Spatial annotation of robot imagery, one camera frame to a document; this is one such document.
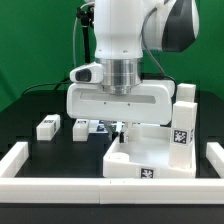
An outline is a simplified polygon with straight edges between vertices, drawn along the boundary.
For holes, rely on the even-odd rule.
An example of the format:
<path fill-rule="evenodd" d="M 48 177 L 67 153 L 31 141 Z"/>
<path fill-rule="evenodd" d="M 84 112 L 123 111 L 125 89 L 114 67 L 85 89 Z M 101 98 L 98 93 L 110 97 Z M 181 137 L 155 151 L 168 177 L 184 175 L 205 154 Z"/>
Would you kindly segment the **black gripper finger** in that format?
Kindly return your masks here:
<path fill-rule="evenodd" d="M 129 137 L 129 129 L 131 128 L 130 122 L 125 122 L 122 126 L 121 132 L 120 132 L 120 142 L 121 143 L 127 143 L 128 137 Z"/>
<path fill-rule="evenodd" d="M 104 122 L 104 126 L 108 132 L 109 135 L 109 139 L 110 140 L 114 140 L 117 135 L 118 135 L 118 131 L 117 131 L 117 123 L 116 122 L 112 122 L 112 121 L 105 121 Z"/>

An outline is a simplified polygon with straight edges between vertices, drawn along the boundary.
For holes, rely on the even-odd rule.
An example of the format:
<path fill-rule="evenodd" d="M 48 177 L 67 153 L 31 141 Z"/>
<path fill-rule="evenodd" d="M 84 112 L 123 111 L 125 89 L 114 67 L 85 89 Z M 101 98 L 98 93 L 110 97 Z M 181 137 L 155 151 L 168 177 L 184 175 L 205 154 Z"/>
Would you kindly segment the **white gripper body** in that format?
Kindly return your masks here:
<path fill-rule="evenodd" d="M 71 118 L 167 125 L 172 118 L 175 84 L 143 81 L 129 94 L 110 94 L 100 84 L 72 84 L 67 92 Z"/>

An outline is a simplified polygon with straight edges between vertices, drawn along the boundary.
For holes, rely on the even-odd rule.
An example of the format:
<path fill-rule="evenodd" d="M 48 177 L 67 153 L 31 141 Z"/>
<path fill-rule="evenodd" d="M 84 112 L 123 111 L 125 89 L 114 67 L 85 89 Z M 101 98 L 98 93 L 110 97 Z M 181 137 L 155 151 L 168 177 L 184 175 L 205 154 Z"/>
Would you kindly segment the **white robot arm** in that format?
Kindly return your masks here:
<path fill-rule="evenodd" d="M 196 40 L 195 0 L 92 0 L 95 61 L 70 72 L 72 118 L 167 125 L 175 84 L 141 78 L 144 53 L 182 52 Z"/>

